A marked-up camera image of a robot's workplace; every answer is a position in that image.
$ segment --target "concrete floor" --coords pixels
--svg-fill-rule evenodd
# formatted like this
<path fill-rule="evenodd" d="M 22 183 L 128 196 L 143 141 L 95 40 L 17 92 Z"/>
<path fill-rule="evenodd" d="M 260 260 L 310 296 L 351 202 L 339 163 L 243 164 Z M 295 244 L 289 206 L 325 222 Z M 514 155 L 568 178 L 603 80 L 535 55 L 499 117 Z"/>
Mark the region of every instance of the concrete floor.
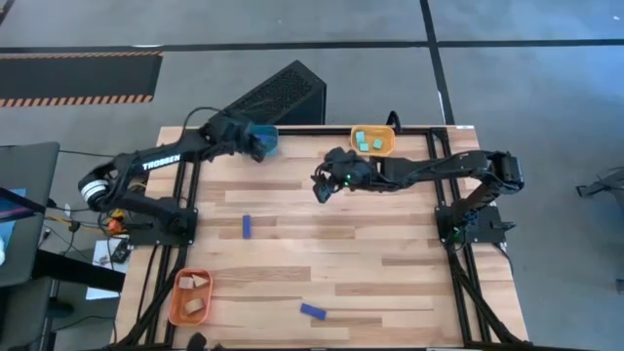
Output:
<path fill-rule="evenodd" d="M 439 40 L 624 38 L 624 5 L 615 0 L 430 2 Z M 425 40 L 418 1 L 18 0 L 0 26 L 0 47 L 366 39 Z M 510 150 L 523 163 L 526 189 L 498 205 L 519 224 L 509 252 L 530 339 L 621 349 L 624 297 L 614 280 L 624 276 L 624 222 L 610 195 L 583 200 L 574 186 L 621 165 L 624 48 L 441 55 L 456 123 L 475 125 L 483 148 Z M 404 124 L 443 123 L 426 49 L 180 52 L 165 54 L 153 102 L 0 109 L 0 143 L 148 147 L 161 126 L 179 125 L 198 105 L 227 105 L 293 59 L 328 83 L 328 123 L 383 123 L 391 109 Z M 61 155 L 53 197 L 83 207 L 76 182 L 99 161 Z M 92 248 L 95 238 L 77 236 L 75 245 Z M 45 246 L 65 247 L 56 238 Z M 57 350 L 99 347 L 109 336 L 108 322 L 77 326 L 59 334 Z"/>

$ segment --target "orange bowl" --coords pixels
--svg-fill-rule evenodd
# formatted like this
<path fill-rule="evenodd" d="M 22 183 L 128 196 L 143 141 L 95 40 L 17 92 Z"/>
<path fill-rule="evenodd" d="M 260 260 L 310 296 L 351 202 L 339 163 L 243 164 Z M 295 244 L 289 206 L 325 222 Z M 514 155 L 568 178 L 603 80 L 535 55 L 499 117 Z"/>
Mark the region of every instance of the orange bowl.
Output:
<path fill-rule="evenodd" d="M 357 132 L 364 132 L 364 140 L 369 145 L 368 152 L 360 151 L 355 138 Z M 379 150 L 372 147 L 376 139 L 382 142 Z M 388 126 L 353 126 L 351 128 L 351 147 L 362 156 L 387 157 L 394 151 L 395 139 L 394 130 Z"/>
<path fill-rule="evenodd" d="M 199 276 L 208 279 L 209 282 L 195 289 L 182 289 L 179 286 L 179 279 L 182 277 Z M 211 306 L 211 296 L 213 294 L 213 277 L 205 269 L 199 268 L 183 268 L 175 275 L 174 292 L 172 294 L 172 303 L 169 307 L 169 321 L 174 326 L 197 326 L 204 323 L 208 319 L 208 311 Z M 204 300 L 204 309 L 193 313 L 186 313 L 184 305 L 190 300 L 201 298 Z"/>

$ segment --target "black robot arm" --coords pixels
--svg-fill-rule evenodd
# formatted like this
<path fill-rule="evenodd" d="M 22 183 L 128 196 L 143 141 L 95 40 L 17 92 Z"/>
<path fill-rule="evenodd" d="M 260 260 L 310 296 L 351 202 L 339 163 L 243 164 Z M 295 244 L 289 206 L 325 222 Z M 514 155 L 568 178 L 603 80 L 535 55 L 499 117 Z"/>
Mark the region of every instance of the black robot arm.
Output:
<path fill-rule="evenodd" d="M 348 188 L 368 191 L 398 191 L 419 181 L 472 177 L 482 182 L 465 199 L 462 212 L 478 211 L 500 194 L 513 194 L 524 187 L 518 159 L 509 153 L 467 151 L 436 160 L 371 157 L 365 160 L 355 151 L 337 147 L 325 155 L 312 175 L 314 193 L 324 204 L 330 196 Z"/>
<path fill-rule="evenodd" d="M 134 153 L 122 153 L 94 168 L 78 182 L 78 190 L 95 212 L 124 209 L 156 218 L 172 234 L 188 229 L 192 210 L 181 209 L 172 197 L 152 199 L 129 191 L 136 176 L 178 162 L 212 161 L 224 154 L 245 153 L 257 162 L 266 149 L 250 133 L 252 122 L 243 117 L 216 115 L 196 130 L 185 130 L 177 142 Z"/>

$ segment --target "blue block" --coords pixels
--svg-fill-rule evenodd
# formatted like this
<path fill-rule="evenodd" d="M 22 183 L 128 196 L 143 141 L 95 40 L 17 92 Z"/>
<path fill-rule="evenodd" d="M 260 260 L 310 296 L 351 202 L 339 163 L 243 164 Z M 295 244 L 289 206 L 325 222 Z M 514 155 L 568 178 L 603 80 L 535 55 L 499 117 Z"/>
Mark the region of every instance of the blue block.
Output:
<path fill-rule="evenodd" d="M 245 214 L 243 215 L 243 239 L 252 238 L 252 218 Z"/>
<path fill-rule="evenodd" d="M 301 313 L 312 316 L 321 321 L 325 321 L 325 317 L 328 314 L 326 310 L 322 310 L 305 303 L 301 303 Z"/>
<path fill-rule="evenodd" d="M 364 142 L 365 140 L 365 136 L 364 136 L 364 132 L 356 132 L 355 133 L 355 140 L 360 143 L 360 142 Z"/>

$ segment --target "wooden table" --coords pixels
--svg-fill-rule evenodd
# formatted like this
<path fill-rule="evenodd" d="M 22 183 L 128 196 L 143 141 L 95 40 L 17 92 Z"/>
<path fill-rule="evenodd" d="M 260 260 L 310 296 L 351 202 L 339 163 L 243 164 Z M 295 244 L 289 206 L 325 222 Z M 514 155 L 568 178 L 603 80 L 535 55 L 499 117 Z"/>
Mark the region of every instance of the wooden table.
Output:
<path fill-rule="evenodd" d="M 163 128 L 158 143 L 176 141 L 180 131 Z M 479 148 L 473 128 L 448 127 L 448 136 L 453 153 Z M 343 191 L 318 204 L 310 175 L 336 146 L 349 147 L 348 137 L 280 136 L 279 155 L 262 164 L 237 155 L 202 165 L 200 220 L 186 266 L 210 270 L 214 294 L 207 323 L 177 328 L 175 346 L 185 346 L 194 332 L 211 345 L 241 348 L 462 345 L 433 182 L 397 193 Z M 425 138 L 397 136 L 393 156 L 428 159 Z M 176 166 L 153 172 L 147 196 L 171 196 L 175 177 Z M 458 182 L 462 196 L 478 185 L 474 179 Z M 251 240 L 242 238 L 242 215 L 252 216 Z M 511 332 L 526 339 L 507 260 L 489 244 L 473 249 L 485 299 Z M 132 253 L 116 320 L 120 336 L 135 322 L 150 254 L 148 247 Z M 466 299 L 473 338 L 479 339 L 474 306 Z M 301 314 L 301 302 L 326 309 L 326 321 Z M 157 341 L 168 311 L 169 300 Z"/>

